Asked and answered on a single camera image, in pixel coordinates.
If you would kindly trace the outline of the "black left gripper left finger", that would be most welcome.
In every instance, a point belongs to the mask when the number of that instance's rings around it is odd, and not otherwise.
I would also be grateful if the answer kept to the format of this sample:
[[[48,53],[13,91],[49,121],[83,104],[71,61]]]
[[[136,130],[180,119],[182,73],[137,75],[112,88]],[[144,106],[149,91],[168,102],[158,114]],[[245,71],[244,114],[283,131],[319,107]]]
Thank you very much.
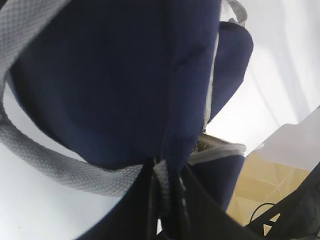
[[[79,240],[155,240],[158,222],[158,180],[154,162],[143,165],[124,197]]]

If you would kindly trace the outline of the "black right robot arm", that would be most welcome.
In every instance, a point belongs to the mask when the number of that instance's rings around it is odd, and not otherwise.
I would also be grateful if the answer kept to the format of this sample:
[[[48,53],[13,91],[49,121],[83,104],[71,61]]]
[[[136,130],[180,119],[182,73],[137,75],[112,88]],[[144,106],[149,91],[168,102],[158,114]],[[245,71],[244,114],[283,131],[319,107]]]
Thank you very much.
[[[300,186],[245,226],[265,240],[320,238],[320,165]]]

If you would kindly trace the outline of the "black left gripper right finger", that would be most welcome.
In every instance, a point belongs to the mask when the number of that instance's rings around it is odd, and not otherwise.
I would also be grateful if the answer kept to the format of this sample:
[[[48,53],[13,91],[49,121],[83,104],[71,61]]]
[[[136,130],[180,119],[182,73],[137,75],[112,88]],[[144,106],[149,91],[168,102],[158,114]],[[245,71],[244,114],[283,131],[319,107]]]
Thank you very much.
[[[189,166],[173,185],[170,215],[162,219],[157,240],[260,240],[229,217],[205,190]]]

